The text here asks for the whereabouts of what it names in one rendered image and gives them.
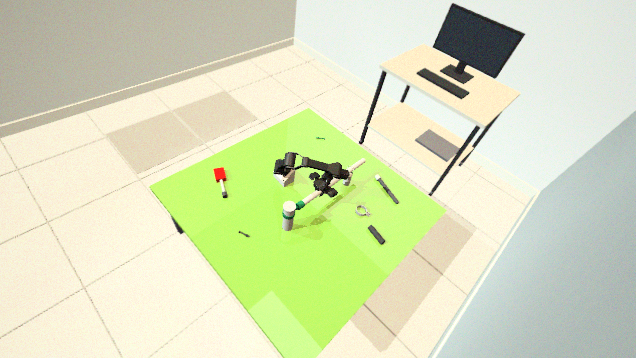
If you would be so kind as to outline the black cylinder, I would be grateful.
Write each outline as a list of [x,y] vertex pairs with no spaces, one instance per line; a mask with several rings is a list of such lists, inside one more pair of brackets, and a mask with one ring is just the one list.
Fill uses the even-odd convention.
[[368,230],[372,233],[372,235],[376,238],[376,240],[380,243],[380,245],[382,245],[385,242],[383,237],[378,233],[378,231],[374,228],[373,225],[368,226]]

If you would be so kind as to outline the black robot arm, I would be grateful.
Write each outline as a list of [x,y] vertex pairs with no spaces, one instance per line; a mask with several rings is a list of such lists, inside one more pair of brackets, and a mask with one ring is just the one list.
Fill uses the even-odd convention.
[[[339,162],[328,164],[328,163],[310,159],[309,157],[305,157],[305,156],[301,156],[302,157],[301,165],[294,167],[296,155],[301,156],[297,152],[288,152],[288,153],[285,153],[284,159],[277,159],[275,161],[273,174],[283,175],[283,177],[285,177],[286,175],[289,174],[291,169],[298,170],[302,167],[305,167],[305,168],[309,167],[309,168],[325,171],[324,175],[330,179],[334,177],[336,179],[347,180],[348,176],[350,175],[348,170],[342,169],[342,165]],[[317,191],[323,192],[327,187],[328,182],[325,181],[323,178],[324,177],[322,176],[320,179],[316,180],[313,184],[313,187]]]

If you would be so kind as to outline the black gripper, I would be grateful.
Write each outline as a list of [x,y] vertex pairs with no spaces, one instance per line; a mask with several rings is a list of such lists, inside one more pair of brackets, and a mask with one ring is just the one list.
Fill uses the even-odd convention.
[[[324,190],[324,191],[320,194],[320,196],[319,196],[319,197],[321,197],[321,196],[322,196],[322,195],[324,195],[324,194],[327,194],[330,198],[332,198],[332,197],[336,196],[336,195],[338,194],[338,191],[337,191],[334,187],[333,187],[333,188],[331,188],[330,186],[328,186],[328,185],[330,185],[330,182],[331,182],[331,180],[332,180],[333,178],[331,178],[331,179],[330,179],[330,178],[327,178],[327,177],[324,175],[324,173],[323,173],[323,175],[321,175],[321,177],[322,177],[322,176],[324,177],[323,179],[324,179],[325,181],[327,181],[327,182],[328,182],[328,184],[327,184],[326,189],[325,189],[325,190]],[[315,180],[313,181],[313,183],[314,183],[316,180],[320,179],[319,177],[320,177],[320,175],[319,175],[317,172],[313,172],[313,173],[311,173],[311,174],[309,175],[309,178],[310,178],[311,180],[314,180],[314,179],[315,179]]]

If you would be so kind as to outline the white cylindrical tube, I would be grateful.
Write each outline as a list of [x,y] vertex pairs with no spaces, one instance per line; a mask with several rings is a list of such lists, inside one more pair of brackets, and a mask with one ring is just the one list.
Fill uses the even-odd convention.
[[[353,165],[351,165],[349,168],[347,168],[346,170],[349,171],[349,173],[353,172],[353,169],[357,169],[358,167],[360,167],[362,164],[364,164],[366,162],[365,158],[360,159],[359,161],[357,161],[356,163],[354,163]],[[336,184],[337,182],[339,182],[341,179],[336,179],[333,178],[330,182],[330,187],[332,187],[334,184]],[[304,198],[302,201],[306,204],[308,204],[309,202],[311,202],[313,199],[315,199],[316,197],[318,197],[320,194],[322,193],[322,191],[314,191],[313,193],[311,193],[310,195],[308,195],[306,198]]]

